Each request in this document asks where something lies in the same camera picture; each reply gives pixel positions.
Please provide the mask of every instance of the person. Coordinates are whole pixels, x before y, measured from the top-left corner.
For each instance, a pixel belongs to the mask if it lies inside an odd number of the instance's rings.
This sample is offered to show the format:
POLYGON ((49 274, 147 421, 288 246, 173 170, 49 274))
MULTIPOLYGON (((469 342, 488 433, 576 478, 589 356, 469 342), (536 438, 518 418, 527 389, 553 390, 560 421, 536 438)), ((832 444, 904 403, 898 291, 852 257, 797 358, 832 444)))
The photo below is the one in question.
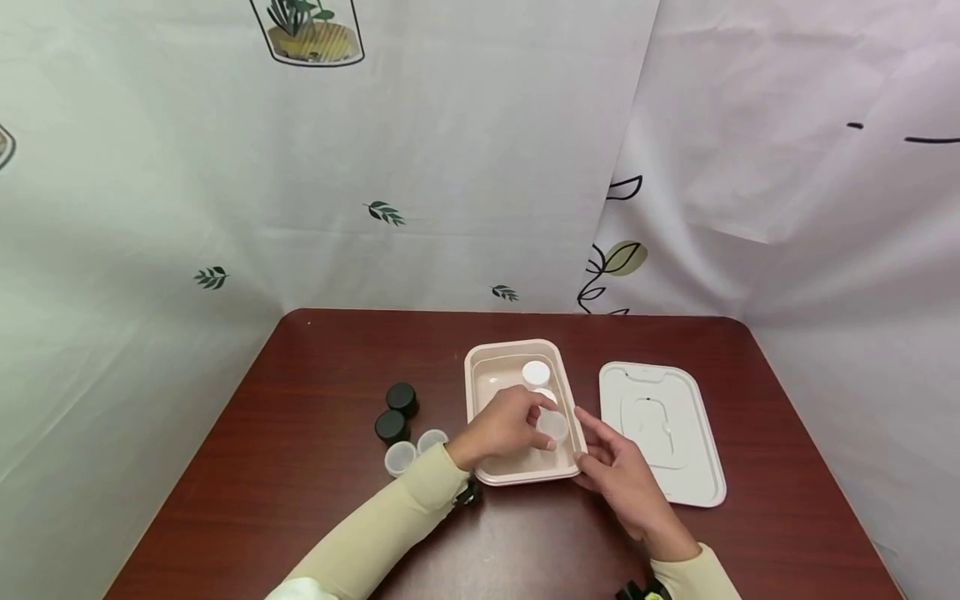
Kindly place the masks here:
MULTIPOLYGON (((499 391, 464 432, 427 450, 400 477, 324 537, 267 600, 365 600, 397 561, 453 508, 470 472, 491 457, 555 450, 534 425, 558 410, 522 386, 499 391)), ((735 600, 739 594, 713 551, 697 543, 660 491, 639 448, 577 407, 588 453, 575 482, 610 504, 627 534, 646 544, 654 574, 673 600, 735 600)))

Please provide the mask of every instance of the long sleeve shirt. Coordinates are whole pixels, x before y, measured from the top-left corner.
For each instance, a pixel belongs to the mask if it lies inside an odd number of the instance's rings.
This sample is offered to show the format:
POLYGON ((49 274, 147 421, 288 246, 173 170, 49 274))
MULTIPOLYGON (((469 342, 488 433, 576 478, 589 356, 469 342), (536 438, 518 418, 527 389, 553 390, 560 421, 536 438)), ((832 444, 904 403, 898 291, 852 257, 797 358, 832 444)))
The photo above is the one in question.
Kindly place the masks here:
MULTIPOLYGON (((435 445, 337 525, 267 600, 367 600, 394 565, 453 509, 469 473, 435 445)), ((653 561, 674 600, 739 600, 710 548, 684 563, 653 561)))

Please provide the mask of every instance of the white curtain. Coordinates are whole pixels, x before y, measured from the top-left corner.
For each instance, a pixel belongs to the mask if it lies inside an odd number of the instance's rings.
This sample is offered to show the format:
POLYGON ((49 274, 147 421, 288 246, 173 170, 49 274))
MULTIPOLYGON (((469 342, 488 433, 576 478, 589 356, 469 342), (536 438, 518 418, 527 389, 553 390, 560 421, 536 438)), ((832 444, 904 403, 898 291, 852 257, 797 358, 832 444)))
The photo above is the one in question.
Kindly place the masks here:
POLYGON ((98 597, 276 321, 349 306, 741 319, 951 597, 955 2, 307 4, 0 8, 0 590, 98 597))
POLYGON ((958 34, 946 1, 663 2, 578 307, 749 325, 931 600, 960 556, 958 34))
POLYGON ((31 600, 103 594, 285 312, 569 310, 657 10, 0 4, 0 595, 31 600))

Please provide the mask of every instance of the clear plastic cup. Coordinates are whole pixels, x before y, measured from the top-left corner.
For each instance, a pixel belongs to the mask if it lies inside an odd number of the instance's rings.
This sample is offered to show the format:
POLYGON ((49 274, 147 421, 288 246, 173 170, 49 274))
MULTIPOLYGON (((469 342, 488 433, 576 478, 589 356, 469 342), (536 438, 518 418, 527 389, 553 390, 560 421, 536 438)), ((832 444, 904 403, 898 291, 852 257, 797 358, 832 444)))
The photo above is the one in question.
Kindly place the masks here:
POLYGON ((437 444, 446 444, 450 439, 446 434, 440 429, 430 429, 429 431, 424 431, 423 435, 420 436, 420 439, 417 440, 417 452, 421 455, 426 454, 426 451, 432 448, 437 444))
POLYGON ((399 477, 417 460, 417 447, 409 442, 397 442, 387 449, 383 457, 383 465, 387 472, 399 477))
POLYGON ((550 381, 550 367, 541 360, 532 360, 523 365, 523 380, 531 388, 542 388, 550 381))
POLYGON ((553 438, 557 446, 566 440, 566 436, 570 435, 570 427, 566 422, 564 414, 558 411, 549 411, 545 408, 540 409, 540 418, 537 419, 537 431, 553 438))

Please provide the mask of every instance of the rectangular container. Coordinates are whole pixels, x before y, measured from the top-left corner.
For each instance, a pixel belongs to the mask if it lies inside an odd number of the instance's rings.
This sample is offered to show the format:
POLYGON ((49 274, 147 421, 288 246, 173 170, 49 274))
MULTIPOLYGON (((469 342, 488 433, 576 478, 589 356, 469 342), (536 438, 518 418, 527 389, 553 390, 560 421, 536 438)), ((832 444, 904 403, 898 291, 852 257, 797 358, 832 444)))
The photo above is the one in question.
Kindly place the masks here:
POLYGON ((523 385, 521 371, 531 360, 550 367, 545 386, 557 396, 557 405, 570 425, 570 435, 554 452, 526 450, 515 457, 488 459, 476 470, 477 478, 490 486, 513 486, 553 479, 566 479, 580 470, 573 461, 574 452, 586 452, 587 442, 580 422, 573 416, 573 394, 566 379, 560 350, 546 340, 524 340, 503 344, 485 344, 472 349, 464 361, 467 380, 467 422, 473 420, 504 388, 523 385))

